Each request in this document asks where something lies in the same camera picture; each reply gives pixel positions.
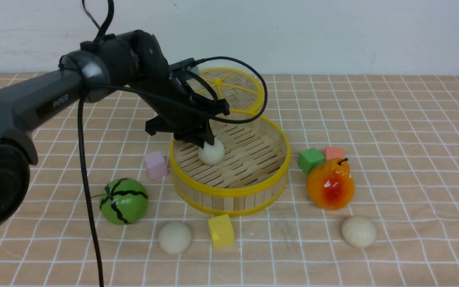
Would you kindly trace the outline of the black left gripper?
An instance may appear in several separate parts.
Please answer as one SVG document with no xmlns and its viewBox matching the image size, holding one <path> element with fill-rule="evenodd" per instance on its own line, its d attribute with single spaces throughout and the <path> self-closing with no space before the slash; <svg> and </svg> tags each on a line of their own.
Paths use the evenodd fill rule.
<svg viewBox="0 0 459 287">
<path fill-rule="evenodd" d="M 157 113 L 155 118 L 146 122 L 145 130 L 150 136 L 166 132 L 172 133 L 175 140 L 200 148 L 215 144 L 210 120 L 193 112 L 187 92 L 171 76 L 171 70 L 176 68 L 186 69 L 187 73 L 195 76 L 190 70 L 197 66 L 196 60 L 182 60 L 170 66 L 166 78 L 145 77 L 145 102 Z"/>
</svg>

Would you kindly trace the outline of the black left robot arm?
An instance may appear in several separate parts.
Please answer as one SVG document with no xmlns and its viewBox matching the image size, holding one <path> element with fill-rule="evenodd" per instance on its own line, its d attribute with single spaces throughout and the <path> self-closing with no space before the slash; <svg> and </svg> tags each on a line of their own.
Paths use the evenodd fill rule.
<svg viewBox="0 0 459 287">
<path fill-rule="evenodd" d="M 193 58 L 169 65 L 155 36 L 135 30 L 82 42 L 62 57 L 58 70 L 0 88 L 0 225 L 23 202 L 30 167 L 38 163 L 31 133 L 81 98 L 97 103 L 129 86 L 157 113 L 146 122 L 149 135 L 212 143 L 209 119 L 229 115 L 230 108 L 188 87 L 188 79 L 201 79 L 190 71 L 194 65 Z"/>
</svg>

